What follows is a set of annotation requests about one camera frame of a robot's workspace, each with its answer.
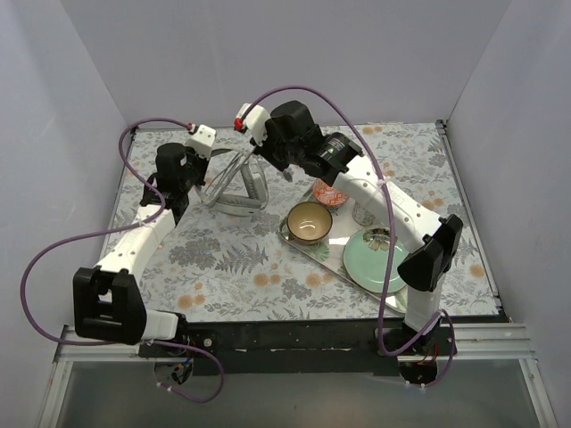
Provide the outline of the white over-ear headphones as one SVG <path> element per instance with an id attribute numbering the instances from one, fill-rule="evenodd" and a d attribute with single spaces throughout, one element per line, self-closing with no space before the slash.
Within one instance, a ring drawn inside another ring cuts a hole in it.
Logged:
<path id="1" fill-rule="evenodd" d="M 250 217 L 264 210 L 269 189 L 263 168 L 252 152 L 224 147 L 214 149 L 211 159 L 229 155 L 228 163 L 209 183 L 195 192 L 205 207 L 231 217 Z"/>

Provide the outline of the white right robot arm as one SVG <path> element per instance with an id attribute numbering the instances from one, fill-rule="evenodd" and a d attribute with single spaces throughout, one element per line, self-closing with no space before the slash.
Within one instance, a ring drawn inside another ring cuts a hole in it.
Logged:
<path id="1" fill-rule="evenodd" d="M 416 202 L 384 177 L 366 144 L 339 132 L 324 133 L 303 103 L 290 101 L 273 111 L 245 105 L 235 126 L 250 132 L 255 153 L 278 170 L 300 167 L 348 194 L 388 227 L 389 244 L 408 253 L 397 267 L 408 295 L 399 340 L 379 347 L 390 356 L 405 350 L 420 355 L 434 347 L 442 282 L 459 246 L 462 220 L 454 214 L 444 218 Z"/>

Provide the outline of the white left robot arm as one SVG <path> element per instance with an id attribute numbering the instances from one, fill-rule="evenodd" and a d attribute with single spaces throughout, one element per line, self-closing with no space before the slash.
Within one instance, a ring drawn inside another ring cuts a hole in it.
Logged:
<path id="1" fill-rule="evenodd" d="M 131 228 L 94 267 L 82 267 L 73 277 L 78 336 L 123 344 L 159 340 L 161 348 L 172 357 L 188 350 L 190 336 L 178 327 L 179 316 L 148 309 L 139 282 L 160 243 L 185 213 L 189 192 L 204 184 L 212 146 L 212 141 L 193 138 L 186 144 L 159 146 L 156 170 L 144 181 L 143 197 Z"/>

